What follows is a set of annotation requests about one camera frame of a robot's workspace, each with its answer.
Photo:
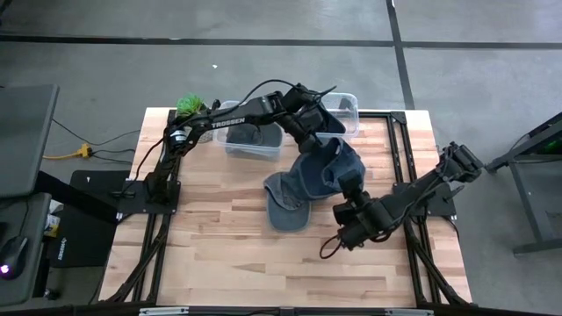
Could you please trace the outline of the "black computer mouse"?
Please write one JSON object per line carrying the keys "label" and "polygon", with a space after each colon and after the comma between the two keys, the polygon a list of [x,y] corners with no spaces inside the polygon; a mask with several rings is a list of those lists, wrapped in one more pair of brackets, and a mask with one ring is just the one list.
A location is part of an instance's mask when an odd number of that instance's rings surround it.
{"label": "black computer mouse", "polygon": [[0,248],[0,277],[11,280],[19,277],[25,267],[28,238],[22,235],[7,240]]}

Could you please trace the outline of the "dark blue denim cap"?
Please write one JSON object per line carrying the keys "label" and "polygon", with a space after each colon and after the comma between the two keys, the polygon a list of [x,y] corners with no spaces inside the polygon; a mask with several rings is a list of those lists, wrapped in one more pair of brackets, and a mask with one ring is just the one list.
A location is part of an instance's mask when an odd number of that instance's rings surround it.
{"label": "dark blue denim cap", "polygon": [[317,150],[301,154],[295,165],[306,200],[342,193],[339,179],[349,172],[359,174],[359,187],[363,188],[366,168],[360,155],[343,139],[325,140]]}
{"label": "dark blue denim cap", "polygon": [[227,129],[226,143],[228,144],[253,147],[279,147],[281,142],[282,132],[276,124],[265,126],[244,124]]}
{"label": "dark blue denim cap", "polygon": [[303,230],[311,216],[311,200],[298,174],[277,172],[263,182],[270,225],[281,233]]}

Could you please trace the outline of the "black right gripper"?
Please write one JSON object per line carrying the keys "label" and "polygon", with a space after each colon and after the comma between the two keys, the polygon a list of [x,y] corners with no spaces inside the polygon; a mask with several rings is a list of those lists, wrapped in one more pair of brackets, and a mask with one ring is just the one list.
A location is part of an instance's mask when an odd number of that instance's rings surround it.
{"label": "black right gripper", "polygon": [[395,228],[396,217],[383,204],[364,191],[364,174],[351,170],[342,176],[345,201],[333,207],[340,228],[337,238],[349,251],[362,248],[366,241],[385,241]]}

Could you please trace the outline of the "clear plastic bin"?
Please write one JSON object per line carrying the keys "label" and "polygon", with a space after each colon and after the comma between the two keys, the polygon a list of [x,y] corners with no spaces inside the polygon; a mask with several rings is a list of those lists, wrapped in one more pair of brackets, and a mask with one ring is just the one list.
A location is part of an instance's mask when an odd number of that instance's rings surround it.
{"label": "clear plastic bin", "polygon": [[357,98],[350,93],[330,92],[321,98],[324,127],[316,132],[321,139],[340,138],[351,140],[359,133]]}
{"label": "clear plastic bin", "polygon": [[[231,107],[235,107],[239,102],[238,101],[225,101],[223,102],[219,110],[229,109]],[[249,100],[248,102],[240,105],[237,111],[234,111],[235,117],[246,117],[248,114],[259,114],[263,113],[273,113],[274,112],[274,105],[267,100],[264,101],[262,97],[257,97],[254,99]],[[237,145],[237,144],[228,144],[226,143],[227,139],[227,129],[231,126],[227,126],[221,129],[214,130],[213,140],[217,142],[219,145],[225,148],[227,154],[236,155],[236,156],[247,156],[247,157],[254,157],[256,159],[264,159],[264,160],[277,160],[280,156],[280,150],[282,147],[283,139],[284,139],[284,132],[282,131],[281,127],[277,125],[281,132],[282,132],[282,142],[279,147],[253,147],[248,145]]]}

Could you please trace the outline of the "grey desk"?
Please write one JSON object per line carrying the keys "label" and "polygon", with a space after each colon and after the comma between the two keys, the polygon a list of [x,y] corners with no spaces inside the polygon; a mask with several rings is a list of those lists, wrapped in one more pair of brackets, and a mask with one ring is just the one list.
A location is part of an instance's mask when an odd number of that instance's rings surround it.
{"label": "grey desk", "polygon": [[0,307],[19,305],[29,300],[40,273],[44,229],[51,196],[38,193],[0,203],[0,248],[18,235],[28,238],[25,267],[21,275],[6,280],[0,277]]}

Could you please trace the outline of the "green potted plant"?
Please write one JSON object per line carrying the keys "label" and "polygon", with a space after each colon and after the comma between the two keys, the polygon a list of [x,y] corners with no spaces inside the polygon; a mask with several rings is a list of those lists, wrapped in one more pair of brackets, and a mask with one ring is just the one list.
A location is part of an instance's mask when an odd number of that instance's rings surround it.
{"label": "green potted plant", "polygon": [[[187,119],[193,114],[199,114],[202,111],[209,110],[204,99],[192,93],[179,98],[177,100],[176,106],[177,106],[176,117],[183,118],[183,119]],[[189,134],[192,129],[189,126],[184,126],[182,128],[187,134]],[[200,136],[198,142],[208,143],[211,142],[212,140],[213,140],[213,131],[207,131]]]}

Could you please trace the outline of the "grey metal side stand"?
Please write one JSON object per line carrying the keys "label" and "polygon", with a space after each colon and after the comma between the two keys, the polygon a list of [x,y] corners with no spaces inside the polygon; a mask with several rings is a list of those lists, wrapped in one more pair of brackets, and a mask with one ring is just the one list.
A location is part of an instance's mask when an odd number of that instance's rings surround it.
{"label": "grey metal side stand", "polygon": [[525,133],[486,165],[490,174],[508,168],[530,224],[533,241],[515,255],[562,249],[562,111]]}

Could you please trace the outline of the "black floor mat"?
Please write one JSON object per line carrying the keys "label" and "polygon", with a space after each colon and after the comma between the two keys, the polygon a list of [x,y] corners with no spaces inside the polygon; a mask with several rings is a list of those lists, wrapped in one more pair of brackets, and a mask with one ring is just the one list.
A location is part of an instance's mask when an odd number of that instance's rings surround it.
{"label": "black floor mat", "polygon": [[[70,184],[115,206],[117,201],[111,193],[119,190],[128,176],[127,170],[77,170]],[[48,250],[51,266],[57,269],[103,267],[112,248],[116,226],[70,205],[63,206],[56,215],[61,221],[57,238]]]}

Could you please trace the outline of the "grey computer monitor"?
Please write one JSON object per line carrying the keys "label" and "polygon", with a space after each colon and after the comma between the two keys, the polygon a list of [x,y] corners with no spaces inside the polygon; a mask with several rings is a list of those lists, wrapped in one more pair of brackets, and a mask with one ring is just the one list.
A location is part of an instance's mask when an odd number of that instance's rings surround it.
{"label": "grey computer monitor", "polygon": [[0,198],[33,192],[60,88],[0,89]]}

